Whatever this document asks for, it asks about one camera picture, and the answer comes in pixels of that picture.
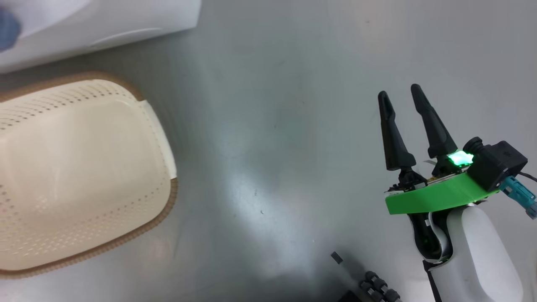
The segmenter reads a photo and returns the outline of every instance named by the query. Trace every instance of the green bracket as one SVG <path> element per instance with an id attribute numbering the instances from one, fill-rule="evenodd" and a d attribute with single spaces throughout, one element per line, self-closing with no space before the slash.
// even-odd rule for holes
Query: green bracket
<path id="1" fill-rule="evenodd" d="M 391 215 L 436 212 L 467 205 L 496 194 L 486 192 L 466 173 L 424 188 L 386 197 Z"/>

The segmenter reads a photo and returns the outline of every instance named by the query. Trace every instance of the robotic arm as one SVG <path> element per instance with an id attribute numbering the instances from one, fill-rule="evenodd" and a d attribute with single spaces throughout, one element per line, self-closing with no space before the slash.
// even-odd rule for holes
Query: robotic arm
<path id="1" fill-rule="evenodd" d="M 412 170 L 395 124 L 386 92 L 379 93 L 386 168 L 400 170 L 399 183 L 385 193 L 390 214 L 407 214 L 424 261 L 436 302 L 520 302 L 523 289 L 505 247 L 487 215 L 477 206 L 498 192 L 517 201 L 537 217 L 535 194 L 515 177 L 527 158 L 507 142 L 484 146 L 473 138 L 457 146 L 421 87 L 411 87 L 416 110 L 423 118 L 429 157 L 437 162 L 432 178 Z"/>

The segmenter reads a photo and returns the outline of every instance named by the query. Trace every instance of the blue object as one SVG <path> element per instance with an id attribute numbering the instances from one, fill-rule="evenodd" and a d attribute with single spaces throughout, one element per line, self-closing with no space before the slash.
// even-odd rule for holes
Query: blue object
<path id="1" fill-rule="evenodd" d="M 21 26 L 17 18 L 7 9 L 0 8 L 0 52 L 15 45 Z"/>
<path id="2" fill-rule="evenodd" d="M 500 184 L 499 189 L 525 208 L 528 216 L 532 219 L 537 218 L 535 194 L 529 191 L 520 181 L 513 176 L 509 176 Z"/>

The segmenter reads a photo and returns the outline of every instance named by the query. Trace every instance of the white casing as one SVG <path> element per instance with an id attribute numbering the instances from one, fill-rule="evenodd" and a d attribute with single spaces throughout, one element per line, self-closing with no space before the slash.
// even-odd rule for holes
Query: white casing
<path id="1" fill-rule="evenodd" d="M 196 26 L 201 0 L 0 0 L 21 21 L 0 73 Z"/>
<path id="2" fill-rule="evenodd" d="M 523 289 L 490 219 L 478 207 L 447 218 L 453 256 L 431 269 L 442 302 L 520 302 Z"/>

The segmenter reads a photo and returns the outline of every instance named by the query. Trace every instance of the small black rectangle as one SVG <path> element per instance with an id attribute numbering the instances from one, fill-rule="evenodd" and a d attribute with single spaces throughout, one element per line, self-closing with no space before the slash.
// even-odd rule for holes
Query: small black rectangle
<path id="1" fill-rule="evenodd" d="M 333 252 L 330 256 L 336 261 L 337 264 L 341 264 L 343 262 L 343 259 L 339 257 L 339 255 L 336 252 Z"/>

